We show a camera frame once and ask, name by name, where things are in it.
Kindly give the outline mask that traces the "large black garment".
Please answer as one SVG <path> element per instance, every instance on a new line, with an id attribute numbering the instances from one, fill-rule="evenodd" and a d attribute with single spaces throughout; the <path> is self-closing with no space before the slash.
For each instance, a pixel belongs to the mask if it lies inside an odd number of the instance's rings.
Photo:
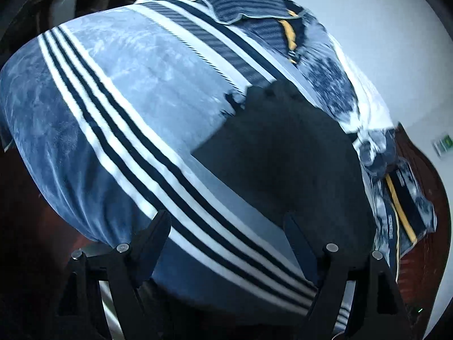
<path id="1" fill-rule="evenodd" d="M 375 223 L 358 155 L 339 123 L 289 81 L 250 87 L 192 155 L 278 226 L 292 220 L 315 256 L 334 243 L 359 266 Z"/>

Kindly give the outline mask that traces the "dark wooden bed frame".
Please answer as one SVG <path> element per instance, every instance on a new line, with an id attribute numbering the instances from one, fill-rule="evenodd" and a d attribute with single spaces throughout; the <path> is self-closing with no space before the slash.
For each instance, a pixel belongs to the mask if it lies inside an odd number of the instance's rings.
<path id="1" fill-rule="evenodd" d="M 409 185 L 401 207 L 416 238 L 403 249 L 398 286 L 406 304 L 426 312 L 434 305 L 448 257 L 448 198 L 439 172 L 402 124 L 396 127 L 395 141 L 398 156 L 410 170 L 403 176 Z"/>

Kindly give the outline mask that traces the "navy HOMES pillow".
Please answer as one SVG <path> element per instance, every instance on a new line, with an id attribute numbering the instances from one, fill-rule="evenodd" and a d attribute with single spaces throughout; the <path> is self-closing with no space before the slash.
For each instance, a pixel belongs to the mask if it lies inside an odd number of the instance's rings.
<path id="1" fill-rule="evenodd" d="M 369 193 L 376 224 L 373 249 L 383 254 L 392 275 L 398 278 L 401 258 L 436 231 L 434 206 L 402 157 L 382 179 L 370 183 Z"/>

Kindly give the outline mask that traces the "blue tree-print duvet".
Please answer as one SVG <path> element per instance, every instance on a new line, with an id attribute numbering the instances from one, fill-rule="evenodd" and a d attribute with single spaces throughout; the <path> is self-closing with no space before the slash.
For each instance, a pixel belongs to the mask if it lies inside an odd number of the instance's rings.
<path id="1" fill-rule="evenodd" d="M 291 0 L 201 0 L 215 20 L 257 36 L 283 55 L 316 104 L 356 134 L 364 168 L 383 175 L 396 160 L 392 119 L 381 94 L 307 9 Z"/>

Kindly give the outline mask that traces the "blue striped bed blanket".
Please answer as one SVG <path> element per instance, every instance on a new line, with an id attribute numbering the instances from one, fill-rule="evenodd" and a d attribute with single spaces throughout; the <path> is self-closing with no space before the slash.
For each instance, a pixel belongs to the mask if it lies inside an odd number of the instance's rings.
<path id="1" fill-rule="evenodd" d="M 173 225 L 152 275 L 206 326 L 220 317 L 291 337 L 316 293 L 281 228 L 193 155 L 249 86 L 291 81 L 268 44 L 202 1 L 85 15 L 25 43 L 1 69 L 1 142 L 57 214 L 109 246 L 159 210 Z"/>

